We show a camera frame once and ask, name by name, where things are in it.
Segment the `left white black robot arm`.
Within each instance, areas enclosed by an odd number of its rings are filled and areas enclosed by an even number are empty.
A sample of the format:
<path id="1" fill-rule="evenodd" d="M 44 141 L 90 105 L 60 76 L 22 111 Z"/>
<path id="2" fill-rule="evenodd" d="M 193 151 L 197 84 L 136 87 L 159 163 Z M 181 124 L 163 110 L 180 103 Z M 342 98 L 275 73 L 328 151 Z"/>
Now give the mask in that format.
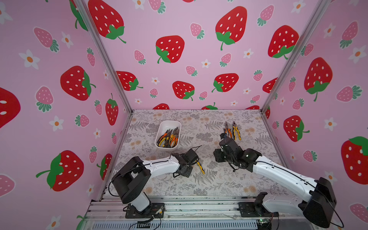
<path id="1" fill-rule="evenodd" d="M 130 204 L 139 214 L 146 214 L 152 209 L 150 199 L 143 192 L 147 182 L 168 173 L 173 177 L 188 178 L 193 165 L 198 161 L 199 157 L 193 149 L 153 161 L 133 157 L 113 176 L 110 184 L 114 186 L 123 204 Z"/>

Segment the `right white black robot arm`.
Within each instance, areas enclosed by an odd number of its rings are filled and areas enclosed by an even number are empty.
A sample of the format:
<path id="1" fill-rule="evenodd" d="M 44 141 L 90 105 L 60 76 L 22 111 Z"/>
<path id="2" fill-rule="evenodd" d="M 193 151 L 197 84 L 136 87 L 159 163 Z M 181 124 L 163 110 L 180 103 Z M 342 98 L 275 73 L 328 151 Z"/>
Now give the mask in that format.
<path id="1" fill-rule="evenodd" d="M 240 203 L 241 213 L 257 217 L 288 213 L 304 216 L 312 224 L 329 228 L 335 214 L 336 197 L 332 184 L 325 178 L 313 179 L 287 169 L 253 149 L 243 150 L 234 139 L 221 134 L 220 148 L 214 150 L 216 162 L 227 162 L 236 171 L 247 170 L 282 185 L 293 196 L 276 196 L 261 192 L 253 203 Z"/>

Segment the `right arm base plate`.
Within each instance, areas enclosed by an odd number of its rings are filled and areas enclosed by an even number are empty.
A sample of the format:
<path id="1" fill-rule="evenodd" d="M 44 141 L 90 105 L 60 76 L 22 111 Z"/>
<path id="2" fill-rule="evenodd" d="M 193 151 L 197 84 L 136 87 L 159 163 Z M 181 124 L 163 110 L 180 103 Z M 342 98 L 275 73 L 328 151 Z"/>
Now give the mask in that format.
<path id="1" fill-rule="evenodd" d="M 269 212 L 261 204 L 255 204 L 253 202 L 240 202 L 238 203 L 238 211 L 240 211 L 243 218 L 272 218 L 279 217 L 278 212 Z"/>

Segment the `white plastic storage box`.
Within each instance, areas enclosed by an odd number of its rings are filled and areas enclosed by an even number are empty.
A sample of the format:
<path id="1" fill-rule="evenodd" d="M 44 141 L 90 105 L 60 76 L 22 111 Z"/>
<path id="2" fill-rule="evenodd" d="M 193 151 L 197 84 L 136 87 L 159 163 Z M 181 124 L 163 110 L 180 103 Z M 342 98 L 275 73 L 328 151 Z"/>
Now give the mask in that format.
<path id="1" fill-rule="evenodd" d="M 182 124 L 179 121 L 165 120 L 160 123 L 155 146 L 160 150 L 171 151 L 178 148 Z"/>

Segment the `orange black long-nose pliers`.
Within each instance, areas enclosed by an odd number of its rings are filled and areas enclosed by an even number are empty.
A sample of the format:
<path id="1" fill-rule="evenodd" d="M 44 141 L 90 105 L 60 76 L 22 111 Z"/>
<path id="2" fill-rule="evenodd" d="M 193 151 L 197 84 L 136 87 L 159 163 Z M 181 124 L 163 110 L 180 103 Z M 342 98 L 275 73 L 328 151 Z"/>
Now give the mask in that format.
<path id="1" fill-rule="evenodd" d="M 227 122 L 225 122 L 224 133 L 226 134 L 227 137 L 232 138 L 232 130 L 230 129 Z"/>

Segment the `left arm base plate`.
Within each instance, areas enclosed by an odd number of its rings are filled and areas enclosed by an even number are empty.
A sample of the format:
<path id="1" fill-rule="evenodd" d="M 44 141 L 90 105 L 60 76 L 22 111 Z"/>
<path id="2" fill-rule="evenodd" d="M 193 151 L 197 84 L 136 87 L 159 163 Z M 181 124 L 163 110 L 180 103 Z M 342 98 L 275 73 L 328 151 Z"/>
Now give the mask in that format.
<path id="1" fill-rule="evenodd" d="M 143 211 L 137 211 L 137 209 L 129 204 L 127 207 L 123 208 L 125 212 L 126 219 L 145 219 L 145 218 L 163 218 L 165 212 L 164 203 L 152 203 Z"/>

